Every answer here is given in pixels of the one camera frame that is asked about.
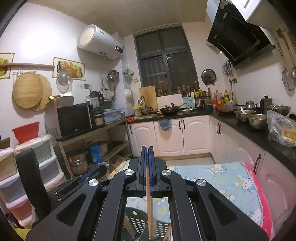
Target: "red bowl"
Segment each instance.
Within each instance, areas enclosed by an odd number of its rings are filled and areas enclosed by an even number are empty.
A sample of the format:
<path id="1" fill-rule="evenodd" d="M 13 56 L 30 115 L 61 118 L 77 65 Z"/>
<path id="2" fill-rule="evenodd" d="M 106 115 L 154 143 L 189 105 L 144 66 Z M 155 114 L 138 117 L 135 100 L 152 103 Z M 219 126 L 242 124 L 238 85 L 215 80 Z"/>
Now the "red bowl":
<path id="1" fill-rule="evenodd" d="M 39 121 L 34 122 L 25 126 L 15 128 L 12 131 L 15 135 L 15 138 L 19 141 L 20 144 L 22 144 L 28 140 L 38 137 L 39 124 Z"/>

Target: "microwave oven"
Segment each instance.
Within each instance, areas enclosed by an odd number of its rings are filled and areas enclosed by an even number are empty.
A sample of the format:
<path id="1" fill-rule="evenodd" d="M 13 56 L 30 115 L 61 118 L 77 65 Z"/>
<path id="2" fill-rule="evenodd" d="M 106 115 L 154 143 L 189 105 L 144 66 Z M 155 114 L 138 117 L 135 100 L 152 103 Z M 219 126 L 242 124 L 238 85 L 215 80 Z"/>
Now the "microwave oven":
<path id="1" fill-rule="evenodd" d="M 51 109 L 45 113 L 47 133 L 55 139 L 71 138 L 96 128 L 91 104 L 73 105 Z"/>

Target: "framed picture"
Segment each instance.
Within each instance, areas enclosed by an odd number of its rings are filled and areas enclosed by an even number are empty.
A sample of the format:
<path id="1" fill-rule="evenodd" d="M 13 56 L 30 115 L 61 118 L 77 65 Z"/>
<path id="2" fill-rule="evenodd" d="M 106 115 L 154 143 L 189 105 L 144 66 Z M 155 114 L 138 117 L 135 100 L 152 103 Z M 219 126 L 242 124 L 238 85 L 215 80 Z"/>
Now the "framed picture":
<path id="1" fill-rule="evenodd" d="M 65 69 L 73 76 L 74 80 L 85 81 L 85 64 L 69 59 L 54 57 L 53 65 L 55 66 L 52 72 L 53 78 L 57 77 L 57 73 L 59 70 Z"/>
<path id="2" fill-rule="evenodd" d="M 0 53 L 0 64 L 11 64 L 14 56 L 14 53 Z M 0 79 L 9 79 L 10 71 L 11 67 L 0 67 Z"/>

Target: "black countertop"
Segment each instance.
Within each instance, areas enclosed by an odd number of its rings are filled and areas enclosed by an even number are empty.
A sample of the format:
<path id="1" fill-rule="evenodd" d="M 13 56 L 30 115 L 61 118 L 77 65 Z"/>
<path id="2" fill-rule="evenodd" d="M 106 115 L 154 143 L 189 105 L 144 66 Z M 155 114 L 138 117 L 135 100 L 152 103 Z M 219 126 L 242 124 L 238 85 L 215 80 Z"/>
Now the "black countertop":
<path id="1" fill-rule="evenodd" d="M 132 123 L 142 123 L 165 119 L 178 119 L 199 115 L 210 115 L 216 118 L 217 120 L 232 127 L 233 129 L 235 129 L 236 131 L 238 131 L 239 133 L 241 133 L 242 135 L 256 143 L 262 149 L 269 152 L 296 176 L 296 148 L 291 148 L 278 144 L 277 142 L 271 139 L 268 130 L 257 131 L 252 129 L 248 123 L 238 122 L 234 113 L 226 114 L 220 113 L 216 110 L 193 110 L 187 114 L 179 112 L 177 115 L 174 116 L 159 115 L 155 118 L 134 120 Z"/>

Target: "round wooden board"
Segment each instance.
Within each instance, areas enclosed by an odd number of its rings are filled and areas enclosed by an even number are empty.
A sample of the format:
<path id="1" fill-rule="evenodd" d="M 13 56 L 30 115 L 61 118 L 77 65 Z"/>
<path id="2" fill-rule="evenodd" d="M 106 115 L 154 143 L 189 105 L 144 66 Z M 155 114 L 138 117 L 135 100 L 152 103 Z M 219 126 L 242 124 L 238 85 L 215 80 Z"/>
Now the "round wooden board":
<path id="1" fill-rule="evenodd" d="M 13 98 L 23 108 L 37 105 L 43 95 L 42 82 L 35 73 L 21 74 L 13 85 Z"/>
<path id="2" fill-rule="evenodd" d="M 48 97 L 52 95 L 52 87 L 48 79 L 42 74 L 39 74 L 39 79 L 41 80 L 43 85 L 43 95 L 39 103 L 34 107 L 32 107 L 32 110 L 35 110 L 35 111 L 45 109 L 46 104 L 49 102 Z"/>

